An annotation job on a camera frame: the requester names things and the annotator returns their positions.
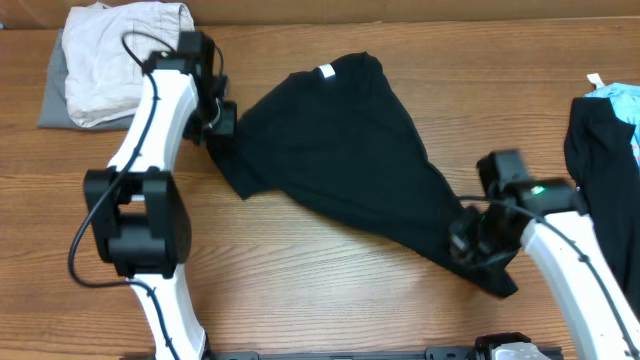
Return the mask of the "black t-shirt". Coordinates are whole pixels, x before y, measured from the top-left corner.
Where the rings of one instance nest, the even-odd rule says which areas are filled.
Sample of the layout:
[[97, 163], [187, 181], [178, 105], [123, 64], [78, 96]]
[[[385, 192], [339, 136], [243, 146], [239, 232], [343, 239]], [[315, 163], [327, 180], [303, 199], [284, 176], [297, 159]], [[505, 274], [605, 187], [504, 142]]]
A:
[[243, 114], [233, 137], [209, 139], [207, 150], [242, 199], [279, 190], [496, 296], [518, 289], [503, 270], [471, 270], [451, 257], [449, 226], [463, 206], [366, 52], [290, 74]]

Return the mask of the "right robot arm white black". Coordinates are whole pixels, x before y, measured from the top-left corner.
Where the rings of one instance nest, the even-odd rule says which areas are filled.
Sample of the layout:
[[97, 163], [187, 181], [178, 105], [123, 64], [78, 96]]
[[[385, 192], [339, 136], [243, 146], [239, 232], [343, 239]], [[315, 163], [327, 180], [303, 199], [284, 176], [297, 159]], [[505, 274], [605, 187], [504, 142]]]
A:
[[479, 201], [449, 227], [452, 258], [491, 275], [524, 251], [546, 280], [582, 359], [636, 359], [639, 322], [600, 250], [577, 192], [562, 178], [532, 177], [516, 150], [494, 151], [476, 168]]

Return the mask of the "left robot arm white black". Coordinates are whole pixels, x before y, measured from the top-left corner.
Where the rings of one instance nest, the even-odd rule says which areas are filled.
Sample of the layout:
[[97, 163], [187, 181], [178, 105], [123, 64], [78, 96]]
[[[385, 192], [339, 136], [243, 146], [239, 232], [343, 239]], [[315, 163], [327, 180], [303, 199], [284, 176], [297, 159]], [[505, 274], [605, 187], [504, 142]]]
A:
[[68, 271], [83, 287], [75, 255], [92, 230], [103, 262], [136, 294], [154, 341], [155, 359], [209, 359], [209, 338], [199, 323], [186, 281], [191, 222], [174, 179], [182, 140], [196, 145], [235, 135], [237, 105], [226, 98], [224, 58], [203, 32], [182, 31], [140, 61], [140, 103], [119, 150], [103, 170], [83, 182], [88, 215], [68, 255]]

